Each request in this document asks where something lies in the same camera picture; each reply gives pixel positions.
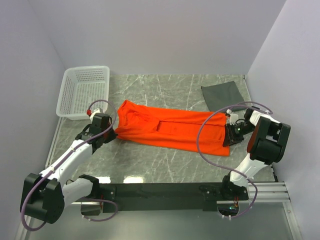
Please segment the orange t shirt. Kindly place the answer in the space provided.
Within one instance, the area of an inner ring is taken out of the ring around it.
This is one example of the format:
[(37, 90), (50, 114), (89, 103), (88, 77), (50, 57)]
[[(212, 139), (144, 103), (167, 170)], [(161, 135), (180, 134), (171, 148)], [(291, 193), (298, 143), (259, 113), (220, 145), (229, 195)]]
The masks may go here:
[(157, 108), (125, 100), (119, 107), (118, 127), (121, 140), (155, 147), (227, 157), (223, 147), (227, 117), (222, 113)]

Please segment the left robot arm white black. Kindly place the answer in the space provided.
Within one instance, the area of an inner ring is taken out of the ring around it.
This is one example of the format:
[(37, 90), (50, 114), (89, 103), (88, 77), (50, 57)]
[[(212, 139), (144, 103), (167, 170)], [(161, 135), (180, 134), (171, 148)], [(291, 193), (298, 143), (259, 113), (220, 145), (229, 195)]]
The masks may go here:
[(44, 224), (53, 224), (73, 202), (82, 198), (88, 201), (100, 200), (100, 182), (96, 177), (84, 174), (67, 184), (78, 165), (117, 136), (110, 115), (93, 113), (90, 121), (58, 160), (41, 173), (30, 173), (24, 179), (20, 214), (26, 229), (29, 228), (26, 216), (38, 219)]

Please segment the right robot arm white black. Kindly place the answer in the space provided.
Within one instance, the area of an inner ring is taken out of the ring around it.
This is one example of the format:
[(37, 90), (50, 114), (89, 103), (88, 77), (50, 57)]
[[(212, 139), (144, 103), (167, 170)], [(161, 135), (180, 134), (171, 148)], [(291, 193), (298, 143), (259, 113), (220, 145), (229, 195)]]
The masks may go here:
[(251, 134), (245, 158), (234, 171), (223, 177), (219, 187), (222, 198), (237, 200), (246, 197), (248, 179), (252, 180), (260, 170), (283, 158), (291, 126), (253, 106), (246, 110), (242, 122), (226, 123), (224, 130), (223, 147), (241, 143), (245, 135)]

